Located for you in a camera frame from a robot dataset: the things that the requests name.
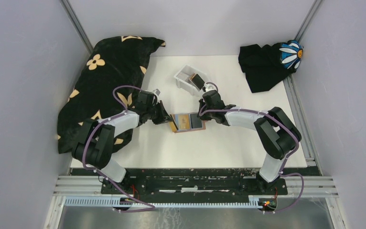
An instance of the red wire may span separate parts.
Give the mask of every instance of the red wire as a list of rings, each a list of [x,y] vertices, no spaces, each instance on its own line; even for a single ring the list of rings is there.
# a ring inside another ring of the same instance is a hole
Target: red wire
[[[273,200],[277,199],[277,193],[278,193],[278,190],[277,190],[277,187],[275,187],[275,195],[274,195],[274,199]]]
[[[135,195],[135,192],[137,192],[137,199],[139,200],[140,199],[140,194],[138,193],[138,190],[135,189],[135,186],[134,185],[131,185],[132,187],[132,194]]]

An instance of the metal floor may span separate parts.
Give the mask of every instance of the metal floor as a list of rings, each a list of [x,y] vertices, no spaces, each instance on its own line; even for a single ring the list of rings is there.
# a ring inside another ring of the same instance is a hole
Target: metal floor
[[[293,199],[279,198],[279,206]],[[302,198],[296,208],[275,215],[256,209],[158,208],[139,214],[103,207],[64,207],[60,229],[333,229],[324,198]]]

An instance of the metal frame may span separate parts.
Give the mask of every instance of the metal frame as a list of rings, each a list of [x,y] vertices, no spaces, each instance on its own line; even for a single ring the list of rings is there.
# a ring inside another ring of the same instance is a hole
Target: metal frame
[[[325,198],[335,229],[345,229],[345,223],[338,207],[338,193],[333,179],[331,177],[305,177],[304,179],[305,188],[301,198]],[[278,197],[296,198],[301,190],[301,179],[299,177],[286,177],[285,181],[288,194],[279,195]],[[64,206],[124,207],[118,202],[124,195],[101,194],[101,189],[102,183],[97,176],[59,176],[44,228],[58,228]],[[255,203],[260,198],[272,197],[271,195],[250,195],[248,204],[154,204],[157,208],[258,208]]]
[[[70,20],[72,21],[75,29],[84,42],[87,50],[92,52],[93,47],[90,43],[86,33],[83,30],[75,12],[73,11],[71,4],[68,0],[60,0],[64,9],[66,10]],[[314,18],[317,10],[320,8],[323,0],[315,0],[310,11],[308,12],[305,20],[303,21],[299,32],[295,39],[300,41]],[[305,120],[305,115],[297,96],[294,81],[292,76],[289,76],[284,80],[285,90],[290,102],[290,106],[294,115],[295,124],[299,127],[303,140],[301,142],[304,147],[305,159],[308,166],[318,166],[320,169],[320,163],[317,160],[317,154],[312,138],[309,135],[308,126]],[[329,208],[329,213],[332,218],[335,229],[345,229],[345,223],[343,221],[341,212],[339,210],[339,199],[335,184],[331,177],[304,177],[305,188],[302,198],[325,198]],[[298,177],[286,177],[287,195],[280,195],[279,198],[295,198],[301,189],[301,179]],[[123,197],[123,195],[104,195],[101,194],[102,183],[98,180],[97,176],[59,176],[54,190],[54,194],[50,204],[50,210],[44,224],[45,229],[58,228],[62,210],[64,206],[83,204],[84,206],[97,206],[98,204],[112,205],[116,200]],[[241,205],[243,208],[254,208],[252,202],[259,198],[271,198],[269,195],[249,196],[249,205]],[[188,207],[190,205],[182,204],[160,204],[157,207]],[[229,204],[201,204],[196,207],[218,208],[218,207],[233,207],[237,208],[238,205]]]

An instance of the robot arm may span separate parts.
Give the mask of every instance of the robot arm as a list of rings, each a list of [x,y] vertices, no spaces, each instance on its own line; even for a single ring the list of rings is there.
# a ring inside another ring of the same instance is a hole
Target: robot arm
[[[270,111],[250,113],[247,112],[246,109],[241,109],[232,104],[225,105],[215,88],[213,89],[210,88],[210,86],[205,86],[203,89],[205,93],[203,94],[203,98],[199,101],[200,119],[214,119],[219,124],[241,126],[257,131],[267,154],[263,166],[256,175],[256,178],[261,181],[261,189],[271,186],[279,176],[280,169],[285,162],[285,156],[295,148],[296,142],[294,142],[294,139],[281,127],[276,131],[275,127],[278,127],[278,125],[260,113],[269,114],[274,117],[290,130],[298,141],[301,141],[300,132],[279,107],[274,107]]]
[[[114,138],[124,131],[144,124],[149,119],[155,125],[173,121],[166,112],[162,101],[158,101],[158,95],[159,90],[140,91],[135,107],[121,112],[120,117],[110,121],[108,119],[85,120],[72,149],[72,157],[82,161],[83,151],[86,145],[89,145],[86,163],[100,169],[115,182],[121,182],[126,170],[112,158]],[[106,123],[100,126],[93,139],[88,142],[93,129],[101,122]]]

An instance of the blue and white flower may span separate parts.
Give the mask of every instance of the blue and white flower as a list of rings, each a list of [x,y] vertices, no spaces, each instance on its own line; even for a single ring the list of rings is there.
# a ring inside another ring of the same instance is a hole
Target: blue and white flower
[[[281,64],[290,69],[294,66],[297,69],[301,62],[303,47],[297,41],[290,41],[289,44],[281,44]]]

